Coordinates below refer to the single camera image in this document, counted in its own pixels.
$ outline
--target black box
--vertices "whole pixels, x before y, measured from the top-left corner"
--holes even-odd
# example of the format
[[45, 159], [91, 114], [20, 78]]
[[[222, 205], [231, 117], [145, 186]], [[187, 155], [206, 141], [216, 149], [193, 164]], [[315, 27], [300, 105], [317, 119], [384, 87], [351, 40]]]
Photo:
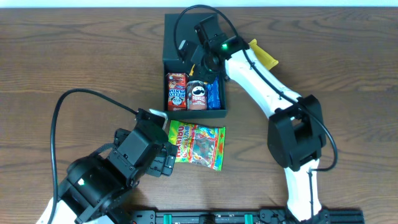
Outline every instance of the black box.
[[[167, 111], [167, 102], [169, 100], [169, 84], [166, 75], [168, 73], [181, 73], [187, 68], [177, 56], [177, 52], [173, 42], [174, 24], [179, 14], [166, 14], [164, 19], [164, 42], [163, 42], [163, 65], [164, 65], [164, 111], [169, 116], [169, 119], [194, 119], [194, 118], [224, 118], [227, 114], [226, 99], [225, 99], [225, 80], [224, 76], [218, 77], [220, 88], [220, 110], [202, 110], [202, 111]], [[184, 14], [178, 23], [177, 27], [177, 43], [180, 44], [182, 40], [189, 40], [196, 44], [199, 43], [198, 36], [195, 33], [194, 26], [201, 20], [207, 17], [215, 16], [215, 13], [191, 13]], [[218, 23], [215, 24], [215, 29], [220, 29]]]

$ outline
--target colorful candy packaging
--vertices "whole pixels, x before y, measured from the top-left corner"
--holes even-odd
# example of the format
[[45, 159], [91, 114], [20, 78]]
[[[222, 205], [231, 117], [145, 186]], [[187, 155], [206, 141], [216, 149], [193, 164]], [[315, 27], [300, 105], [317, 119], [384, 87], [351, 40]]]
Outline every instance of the colorful candy packaging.
[[178, 146], [176, 162], [190, 162], [221, 170], [225, 128], [171, 121], [169, 142]]

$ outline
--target wooden table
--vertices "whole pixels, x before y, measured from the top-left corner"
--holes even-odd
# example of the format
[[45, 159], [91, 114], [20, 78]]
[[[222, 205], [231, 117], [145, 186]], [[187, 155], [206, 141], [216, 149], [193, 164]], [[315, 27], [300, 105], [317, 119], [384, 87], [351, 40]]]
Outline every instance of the wooden table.
[[[133, 108], [162, 109], [164, 14], [182, 9], [0, 10], [0, 223], [34, 223], [52, 197], [49, 134], [58, 97], [91, 88]], [[398, 222], [398, 14], [384, 8], [222, 9], [246, 39], [279, 60], [273, 74], [322, 103], [340, 149], [318, 177], [330, 208], [361, 208], [367, 223]], [[223, 170], [177, 164], [144, 176], [127, 207], [258, 209], [284, 206], [284, 171], [267, 149], [267, 119], [235, 82], [226, 86]], [[61, 109], [58, 174], [134, 117], [77, 93]], [[321, 166], [331, 162], [330, 145]]]

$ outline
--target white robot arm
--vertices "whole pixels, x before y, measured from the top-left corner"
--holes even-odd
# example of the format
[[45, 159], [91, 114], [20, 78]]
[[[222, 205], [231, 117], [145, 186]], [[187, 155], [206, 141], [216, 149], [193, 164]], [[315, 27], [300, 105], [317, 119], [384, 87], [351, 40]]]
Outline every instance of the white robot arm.
[[[255, 63], [256, 68], [262, 75], [269, 80], [276, 88], [283, 91], [286, 96], [297, 101], [300, 95], [285, 85], [283, 85], [275, 76], [271, 74], [258, 61], [256, 54], [252, 49], [246, 50], [251, 62]], [[256, 101], [267, 118], [270, 118], [275, 110], [282, 110], [292, 106], [287, 100], [281, 98], [262, 78], [251, 68], [249, 62], [240, 50], [232, 54], [229, 60], [225, 61], [225, 69], [227, 75], [238, 84], [240, 84], [249, 95]], [[311, 218], [311, 198], [310, 198], [310, 182], [308, 181], [309, 168], [316, 169], [319, 160], [311, 160], [304, 164], [299, 171], [294, 172], [291, 168], [285, 168], [286, 183], [289, 190], [289, 199], [287, 206], [292, 214], [299, 220], [308, 220]], [[321, 204], [318, 199], [317, 175], [312, 175], [313, 189], [313, 214], [316, 215], [321, 210]]]
[[[36, 224], [48, 223], [52, 209], [52, 200], [53, 198], [51, 198], [49, 204], [47, 205], [47, 208], [45, 208], [44, 213], [36, 222]], [[72, 209], [63, 200], [60, 200], [57, 204], [57, 208], [52, 223], [74, 224], [76, 218], [77, 215], [75, 214], [75, 212], [73, 212]], [[102, 217], [97, 218], [96, 220], [86, 222], [86, 224], [114, 224], [114, 223], [107, 215], [104, 215]]]

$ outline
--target black cable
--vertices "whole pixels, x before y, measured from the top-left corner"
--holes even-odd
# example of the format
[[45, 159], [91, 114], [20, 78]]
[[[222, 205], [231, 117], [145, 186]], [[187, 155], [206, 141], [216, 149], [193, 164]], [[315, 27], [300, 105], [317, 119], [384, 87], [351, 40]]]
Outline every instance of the black cable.
[[[216, 13], [218, 13], [230, 26], [231, 30], [233, 31], [234, 35], [236, 36], [236, 38], [239, 41], [239, 44], [241, 44], [243, 46], [243, 40], [242, 38], [239, 38], [238, 32], [236, 31], [234, 25], [232, 25], [232, 22], [219, 10], [211, 7], [211, 6], [205, 6], [205, 5], [196, 5], [196, 6], [191, 6], [186, 8], [184, 11], [181, 12], [181, 14], [178, 16], [175, 25], [174, 25], [174, 47], [177, 51], [177, 55], [179, 57], [180, 60], [182, 59], [182, 55], [181, 52], [179, 51], [178, 47], [177, 47], [177, 39], [176, 39], [176, 35], [177, 35], [177, 25], [179, 20], [181, 19], [181, 17], [189, 10], [194, 9], [194, 8], [205, 8], [205, 9], [210, 9]], [[251, 68], [261, 77], [261, 79], [267, 84], [269, 85], [280, 97], [282, 97], [283, 99], [287, 100], [289, 103], [297, 106], [300, 110], [302, 110], [304, 113], [308, 114], [309, 117], [311, 117], [321, 128], [322, 130], [325, 132], [326, 136], [328, 137], [330, 144], [333, 148], [333, 154], [334, 154], [334, 159], [333, 162], [331, 163], [330, 166], [326, 167], [326, 168], [317, 168], [317, 169], [312, 169], [310, 168], [308, 170], [308, 176], [310, 177], [310, 195], [311, 195], [311, 217], [313, 218], [313, 189], [312, 189], [312, 172], [313, 171], [317, 171], [317, 172], [327, 172], [329, 170], [332, 170], [333, 168], [335, 168], [336, 164], [337, 164], [337, 160], [338, 160], [338, 150], [337, 150], [337, 146], [336, 146], [336, 142], [333, 139], [333, 136], [330, 134], [329, 130], [326, 128], [326, 126], [308, 109], [306, 109], [306, 107], [304, 105], [301, 105], [300, 103], [296, 102], [295, 100], [289, 98], [288, 96], [286, 96], [284, 94], [283, 91], [280, 91], [278, 88], [276, 88], [268, 79], [266, 79], [262, 73], [257, 69], [257, 67], [255, 66], [255, 64], [250, 60], [248, 53], [246, 52], [246, 49], [242, 49], [243, 54], [246, 58], [246, 60], [248, 61], [248, 63], [250, 64]]]
[[58, 114], [61, 108], [61, 104], [63, 102], [63, 100], [71, 93], [76, 93], [76, 92], [82, 92], [82, 93], [89, 93], [92, 95], [96, 95], [98, 97], [101, 97], [102, 99], [113, 103], [116, 106], [120, 106], [121, 108], [132, 112], [133, 114], [137, 114], [136, 111], [134, 111], [133, 109], [101, 94], [98, 93], [96, 91], [93, 90], [87, 90], [87, 89], [83, 89], [83, 88], [76, 88], [76, 89], [72, 89], [72, 90], [68, 90], [66, 91], [59, 99], [57, 102], [57, 105], [55, 106], [54, 109], [54, 114], [52, 116], [52, 122], [51, 122], [51, 132], [50, 132], [50, 145], [51, 145], [51, 165], [52, 165], [52, 181], [53, 181], [53, 189], [54, 189], [54, 193], [53, 193], [53, 202], [52, 202], [52, 209], [51, 209], [51, 214], [50, 214], [50, 218], [49, 221], [47, 222], [48, 224], [52, 223], [52, 220], [54, 219], [54, 215], [55, 215], [55, 209], [57, 208], [57, 203], [58, 203], [58, 174], [57, 174], [57, 159], [55, 157], [55, 130], [57, 127], [57, 119], [58, 119]]

